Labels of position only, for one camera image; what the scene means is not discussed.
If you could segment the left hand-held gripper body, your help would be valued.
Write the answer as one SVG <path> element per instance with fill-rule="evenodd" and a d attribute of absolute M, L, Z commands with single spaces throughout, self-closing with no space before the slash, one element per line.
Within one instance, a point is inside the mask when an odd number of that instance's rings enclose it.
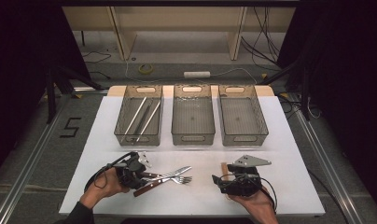
<path fill-rule="evenodd" d="M 140 189 L 145 184 L 143 172 L 150 168 L 145 152 L 129 152 L 116 162 L 119 183 L 130 189 Z"/>

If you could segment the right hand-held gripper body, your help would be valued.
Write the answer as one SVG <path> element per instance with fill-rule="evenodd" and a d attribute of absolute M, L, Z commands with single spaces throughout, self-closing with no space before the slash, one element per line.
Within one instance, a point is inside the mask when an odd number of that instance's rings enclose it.
<path fill-rule="evenodd" d="M 232 173 L 234 176 L 232 181 L 223 182 L 223 192 L 235 196 L 251 196 L 255 194 L 262 189 L 258 167 L 271 164 L 270 161 L 258 157 L 243 155 L 232 163 L 239 170 Z"/>

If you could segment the wooden handled fork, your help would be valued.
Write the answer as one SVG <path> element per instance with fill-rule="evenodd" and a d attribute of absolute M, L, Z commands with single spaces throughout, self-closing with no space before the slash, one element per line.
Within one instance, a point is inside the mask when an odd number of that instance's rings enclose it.
<path fill-rule="evenodd" d="M 170 180 L 174 181 L 177 184 L 187 184 L 192 180 L 192 176 L 166 177 L 166 178 L 163 178 L 163 179 L 160 179 L 160 180 L 153 181 L 151 184 L 144 186 L 144 187 L 140 188 L 139 190 L 136 190 L 133 193 L 133 196 L 138 197 L 138 196 L 150 191 L 151 189 L 156 188 L 160 184 L 165 183 L 165 182 L 170 181 Z"/>
<path fill-rule="evenodd" d="M 143 173 L 143 176 L 151 181 L 166 181 L 173 180 L 176 184 L 187 184 L 192 180 L 191 176 L 180 176 L 180 175 L 158 175 L 153 173 Z"/>

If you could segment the metal chopstick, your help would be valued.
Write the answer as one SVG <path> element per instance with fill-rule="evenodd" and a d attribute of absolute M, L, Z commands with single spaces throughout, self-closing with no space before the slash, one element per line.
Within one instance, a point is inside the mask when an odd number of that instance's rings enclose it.
<path fill-rule="evenodd" d="M 132 139 L 133 143 L 138 142 L 139 139 L 140 139 L 141 132 L 143 131 L 143 128 L 144 128 L 144 125 L 145 125 L 145 122 L 146 122 L 146 118 L 147 118 L 147 114 L 149 113 L 149 110 L 150 110 L 152 103 L 153 103 L 153 100 L 150 100 L 150 102 L 147 104 L 147 107 L 142 114 L 142 117 L 139 119 L 138 125 L 135 128 L 134 133 L 133 133 L 134 134 L 134 137 Z"/>
<path fill-rule="evenodd" d="M 142 118 L 140 118 L 139 120 L 139 123 L 134 131 L 134 137 L 131 139 L 132 140 L 132 143 L 134 144 L 135 141 L 136 141 L 136 138 L 139 136 L 140 132 L 141 132 L 141 128 L 145 122 L 145 119 L 146 119 L 146 116 L 149 112 L 149 108 L 151 107 L 151 104 L 152 104 L 153 100 L 150 101 L 150 103 L 147 105 L 146 109 L 145 109 L 145 112 L 143 113 L 142 115 Z"/>

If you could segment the white chopstick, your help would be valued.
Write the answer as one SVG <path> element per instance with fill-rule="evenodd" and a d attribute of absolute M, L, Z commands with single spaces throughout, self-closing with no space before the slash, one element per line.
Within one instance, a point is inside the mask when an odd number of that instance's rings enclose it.
<path fill-rule="evenodd" d="M 146 97 L 127 98 L 123 101 L 120 110 L 119 122 L 116 126 L 115 135 L 119 136 L 119 142 L 124 145 L 130 142 L 129 135 L 133 135 L 133 125 L 138 121 L 138 116 L 143 111 Z"/>
<path fill-rule="evenodd" d="M 135 143 L 139 142 L 140 139 L 142 138 L 144 132 L 145 132 L 146 129 L 147 129 L 147 126 L 148 126 L 149 123 L 152 121 L 152 119 L 153 119 L 154 115 L 156 114 L 156 112 L 158 111 L 160 105 L 161 105 L 161 101 L 158 101 L 158 103 L 157 103 L 157 105 L 155 106 L 154 110 L 152 111 L 150 117 L 148 118 L 148 120 L 147 120 L 147 122 L 146 122 L 146 124 L 145 124 L 145 126 L 144 126 L 144 128 L 143 128 L 143 130 L 142 130 L 142 132 L 140 132 L 139 136 L 136 138 Z"/>

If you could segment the transparent grey plastic bin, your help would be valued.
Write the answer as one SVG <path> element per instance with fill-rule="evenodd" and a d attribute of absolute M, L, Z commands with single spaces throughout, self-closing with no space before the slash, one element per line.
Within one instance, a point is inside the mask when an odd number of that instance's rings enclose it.
<path fill-rule="evenodd" d="M 218 110 L 225 147 L 263 145 L 269 130 L 254 85 L 219 85 Z"/>
<path fill-rule="evenodd" d="M 114 131 L 121 146 L 160 144 L 162 96 L 161 85 L 126 88 Z"/>
<path fill-rule="evenodd" d="M 211 86 L 174 85 L 172 130 L 175 146 L 210 146 L 216 133 Z"/>

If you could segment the person's right hand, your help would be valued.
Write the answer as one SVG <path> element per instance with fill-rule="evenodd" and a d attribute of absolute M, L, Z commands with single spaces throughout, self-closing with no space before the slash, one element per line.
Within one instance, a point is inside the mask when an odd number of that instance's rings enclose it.
<path fill-rule="evenodd" d="M 229 198 L 243 206 L 255 219 L 261 220 L 275 217 L 272 201 L 268 195 L 269 191 L 263 187 L 262 190 L 248 197 L 229 195 Z"/>

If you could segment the black metal stand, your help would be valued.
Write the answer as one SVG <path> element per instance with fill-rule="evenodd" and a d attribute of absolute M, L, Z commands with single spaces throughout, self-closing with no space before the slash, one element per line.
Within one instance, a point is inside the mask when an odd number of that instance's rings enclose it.
<path fill-rule="evenodd" d="M 310 119 L 310 109 L 309 106 L 309 69 L 306 67 L 305 63 L 300 60 L 296 60 L 291 65 L 277 72 L 271 77 L 266 78 L 260 82 L 260 85 L 269 85 L 274 81 L 289 75 L 289 81 L 286 83 L 289 86 L 292 83 L 292 79 L 300 80 L 300 111 L 302 115 L 309 120 Z"/>
<path fill-rule="evenodd" d="M 46 88 L 49 107 L 48 123 L 52 122 L 57 112 L 54 87 L 57 87 L 62 94 L 72 95 L 75 89 L 70 82 L 71 79 L 77 79 L 81 83 L 94 88 L 97 91 L 103 89 L 100 84 L 93 82 L 89 77 L 84 77 L 68 67 L 57 66 L 49 69 L 46 73 Z"/>

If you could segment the white power strip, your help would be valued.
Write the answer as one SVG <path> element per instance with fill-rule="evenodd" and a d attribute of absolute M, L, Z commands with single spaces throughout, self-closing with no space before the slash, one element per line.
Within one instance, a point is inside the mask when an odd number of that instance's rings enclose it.
<path fill-rule="evenodd" d="M 211 73 L 209 71 L 184 72 L 184 78 L 209 78 Z"/>

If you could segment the yellow tape roll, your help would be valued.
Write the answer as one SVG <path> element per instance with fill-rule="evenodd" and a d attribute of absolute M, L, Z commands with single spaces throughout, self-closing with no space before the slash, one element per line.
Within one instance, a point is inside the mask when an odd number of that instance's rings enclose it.
<path fill-rule="evenodd" d="M 152 64 L 141 64 L 139 67 L 138 67 L 138 72 L 142 75 L 149 75 L 153 72 L 154 68 L 153 68 L 153 65 Z"/>

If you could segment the right black curtain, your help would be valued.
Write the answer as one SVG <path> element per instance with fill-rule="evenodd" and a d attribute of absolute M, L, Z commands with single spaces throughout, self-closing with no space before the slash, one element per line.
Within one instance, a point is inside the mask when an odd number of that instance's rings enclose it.
<path fill-rule="evenodd" d="M 311 37 L 309 93 L 377 204 L 377 0 L 299 0 L 279 65 Z"/>

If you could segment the black curtain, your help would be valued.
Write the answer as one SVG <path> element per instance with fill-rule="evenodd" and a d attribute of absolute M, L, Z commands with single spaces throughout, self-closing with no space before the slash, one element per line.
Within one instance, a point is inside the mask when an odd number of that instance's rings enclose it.
<path fill-rule="evenodd" d="M 0 0 L 0 168 L 43 95 L 46 75 L 90 76 L 63 8 Z"/>
<path fill-rule="evenodd" d="M 311 37 L 309 93 L 377 204 L 377 0 L 299 0 L 279 65 Z"/>

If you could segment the left black curtain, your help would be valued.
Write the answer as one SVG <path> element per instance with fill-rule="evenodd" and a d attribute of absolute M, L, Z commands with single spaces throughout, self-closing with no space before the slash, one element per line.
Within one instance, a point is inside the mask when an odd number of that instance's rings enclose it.
<path fill-rule="evenodd" d="M 0 0 L 0 168 L 43 95 L 46 75 L 90 76 L 63 8 Z"/>

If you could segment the beige wooden desk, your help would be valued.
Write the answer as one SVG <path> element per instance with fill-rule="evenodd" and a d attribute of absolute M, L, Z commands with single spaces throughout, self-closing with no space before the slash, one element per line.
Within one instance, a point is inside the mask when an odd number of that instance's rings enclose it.
<path fill-rule="evenodd" d="M 120 58 L 129 58 L 140 31 L 225 32 L 230 58 L 238 59 L 242 33 L 258 32 L 258 19 L 269 22 L 269 31 L 284 33 L 293 7 L 64 7 L 74 31 L 112 31 Z"/>

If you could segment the aluminium floor rail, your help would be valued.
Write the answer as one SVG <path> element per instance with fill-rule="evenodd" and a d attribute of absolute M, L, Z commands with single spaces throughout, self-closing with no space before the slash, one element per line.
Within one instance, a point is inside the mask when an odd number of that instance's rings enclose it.
<path fill-rule="evenodd" d="M 70 95 L 62 95 L 59 103 L 57 104 L 54 116 L 45 124 L 45 128 L 39 136 L 36 145 L 31 151 L 30 156 L 25 161 L 25 164 L 21 167 L 19 175 L 13 184 L 8 188 L 7 195 L 0 205 L 0 224 L 7 224 L 10 219 L 22 193 L 30 180 L 35 167 L 37 166 L 49 139 L 54 132 L 55 126 L 63 112 L 65 106 L 70 101 Z"/>
<path fill-rule="evenodd" d="M 328 157 L 323 145 L 321 144 L 313 125 L 304 115 L 308 111 L 307 103 L 300 103 L 300 108 L 295 113 L 302 129 L 304 130 L 315 156 L 318 159 L 320 166 L 324 172 L 324 175 L 328 181 L 329 189 L 333 193 L 333 197 L 337 202 L 337 205 L 341 208 L 347 224 L 363 224 L 363 220 L 356 210 L 354 201 L 350 197 L 347 189 L 345 188 L 342 180 L 337 174 L 336 169 L 332 165 L 330 158 Z"/>

